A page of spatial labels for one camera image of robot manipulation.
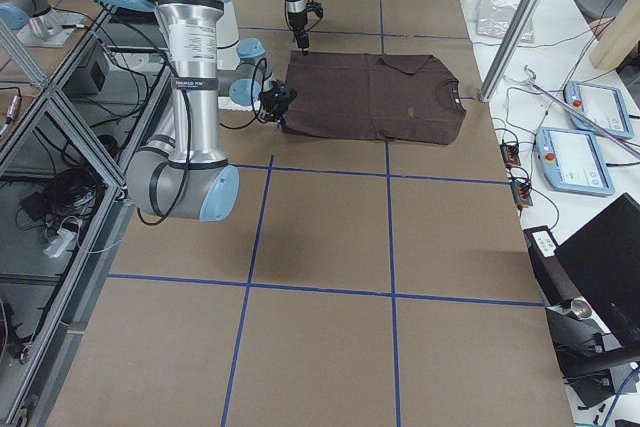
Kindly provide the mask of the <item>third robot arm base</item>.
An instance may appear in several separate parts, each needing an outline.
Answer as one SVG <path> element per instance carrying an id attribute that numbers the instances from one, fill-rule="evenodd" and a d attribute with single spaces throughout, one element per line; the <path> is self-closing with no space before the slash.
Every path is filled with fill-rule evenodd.
<path id="1" fill-rule="evenodd" d="M 61 48 L 73 34 L 75 20 L 64 28 L 67 14 L 48 0 L 1 0 L 1 20 L 30 47 Z"/>

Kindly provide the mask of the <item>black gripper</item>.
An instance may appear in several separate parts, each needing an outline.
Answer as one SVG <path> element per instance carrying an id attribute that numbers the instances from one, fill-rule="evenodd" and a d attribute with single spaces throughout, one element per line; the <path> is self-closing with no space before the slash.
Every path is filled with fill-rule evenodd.
<path id="1" fill-rule="evenodd" d="M 306 31 L 308 24 L 308 15 L 306 11 L 301 12 L 288 12 L 287 21 L 290 30 L 293 32 L 296 44 L 302 46 L 299 48 L 300 53 L 303 56 L 308 56 L 309 51 L 309 36 Z"/>
<path id="2" fill-rule="evenodd" d="M 286 128 L 284 116 L 288 111 L 290 99 L 284 94 L 260 96 L 259 120 L 261 122 L 276 122 L 276 129 Z"/>

